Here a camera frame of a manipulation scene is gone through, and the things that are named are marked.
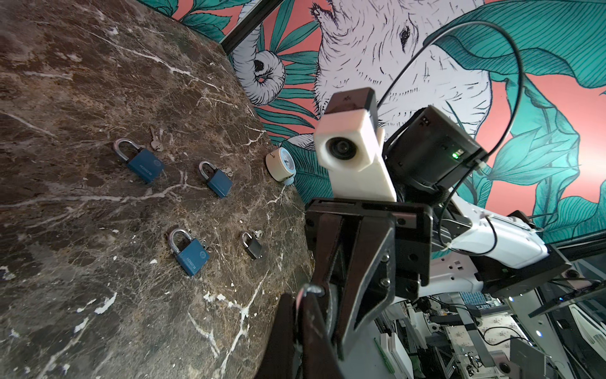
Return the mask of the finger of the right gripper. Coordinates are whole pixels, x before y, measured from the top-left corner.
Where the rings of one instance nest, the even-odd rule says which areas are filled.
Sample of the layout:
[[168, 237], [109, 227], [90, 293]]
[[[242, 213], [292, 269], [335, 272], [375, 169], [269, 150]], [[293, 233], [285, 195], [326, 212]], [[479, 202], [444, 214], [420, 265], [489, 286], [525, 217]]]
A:
[[338, 214], [322, 214], [317, 219], [307, 219], [307, 242], [312, 251], [315, 268], [311, 284], [320, 286], [324, 293], [342, 294], [342, 275], [333, 276], [339, 266], [339, 248], [345, 217]]
[[360, 328], [394, 299], [395, 224], [392, 219], [363, 219], [352, 246], [333, 342], [339, 359], [351, 352]]

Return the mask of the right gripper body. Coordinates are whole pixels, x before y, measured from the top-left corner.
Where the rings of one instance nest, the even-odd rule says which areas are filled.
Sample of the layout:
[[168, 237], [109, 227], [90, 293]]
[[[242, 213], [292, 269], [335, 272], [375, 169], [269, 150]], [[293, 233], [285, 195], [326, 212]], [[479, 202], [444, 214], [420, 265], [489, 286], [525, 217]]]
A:
[[338, 214], [345, 217], [342, 245], [339, 248], [339, 266], [333, 276], [342, 275], [342, 293], [352, 246], [363, 219], [392, 219], [395, 224], [395, 279], [392, 286], [395, 297], [415, 300], [419, 288], [429, 283], [429, 259], [432, 249], [432, 211], [427, 205], [393, 202], [363, 202], [343, 199], [317, 198], [306, 210], [307, 219], [317, 219], [322, 214]]

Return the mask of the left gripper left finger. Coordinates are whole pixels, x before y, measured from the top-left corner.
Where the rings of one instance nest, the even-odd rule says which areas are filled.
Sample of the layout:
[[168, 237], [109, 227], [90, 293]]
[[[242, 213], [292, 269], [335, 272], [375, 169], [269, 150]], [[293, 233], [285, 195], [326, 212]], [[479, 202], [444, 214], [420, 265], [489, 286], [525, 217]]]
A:
[[280, 296], [268, 344], [255, 379], [294, 377], [294, 297]]

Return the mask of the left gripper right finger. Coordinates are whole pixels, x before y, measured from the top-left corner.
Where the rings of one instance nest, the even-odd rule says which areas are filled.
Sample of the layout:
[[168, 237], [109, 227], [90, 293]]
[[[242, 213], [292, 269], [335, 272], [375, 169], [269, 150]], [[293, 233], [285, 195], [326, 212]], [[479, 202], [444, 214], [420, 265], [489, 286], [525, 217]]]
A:
[[313, 293], [302, 296], [299, 303], [299, 339], [304, 378], [344, 378]]

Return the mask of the black padlock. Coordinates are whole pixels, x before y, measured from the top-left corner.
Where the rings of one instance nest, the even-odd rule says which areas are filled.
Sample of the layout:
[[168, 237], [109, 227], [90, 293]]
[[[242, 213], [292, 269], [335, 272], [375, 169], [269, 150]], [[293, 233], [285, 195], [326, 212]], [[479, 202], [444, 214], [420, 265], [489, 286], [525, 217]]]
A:
[[241, 234], [241, 241], [247, 254], [249, 254], [253, 260], [263, 257], [263, 246], [255, 236], [251, 235], [249, 232], [243, 232]]

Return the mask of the large blue padlock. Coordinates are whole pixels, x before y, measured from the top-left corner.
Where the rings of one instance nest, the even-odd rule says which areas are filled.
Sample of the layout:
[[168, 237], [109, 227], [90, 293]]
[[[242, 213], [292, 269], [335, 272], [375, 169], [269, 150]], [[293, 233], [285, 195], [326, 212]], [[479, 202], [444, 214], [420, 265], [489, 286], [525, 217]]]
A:
[[232, 187], [233, 182], [230, 177], [214, 164], [208, 161], [202, 161], [198, 165], [198, 171], [205, 180], [207, 186], [219, 197], [226, 197]]

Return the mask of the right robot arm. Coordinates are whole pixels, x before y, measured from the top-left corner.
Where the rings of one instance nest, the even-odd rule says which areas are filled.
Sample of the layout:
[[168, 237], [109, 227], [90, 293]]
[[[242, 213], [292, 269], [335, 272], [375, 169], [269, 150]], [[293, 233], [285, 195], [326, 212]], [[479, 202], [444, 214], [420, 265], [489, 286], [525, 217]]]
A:
[[324, 115], [313, 140], [334, 197], [311, 201], [306, 238], [326, 340], [339, 358], [399, 300], [521, 295], [571, 266], [521, 213], [501, 216], [454, 193], [438, 202], [443, 183], [485, 152], [434, 107], [389, 139], [374, 110], [346, 107]]

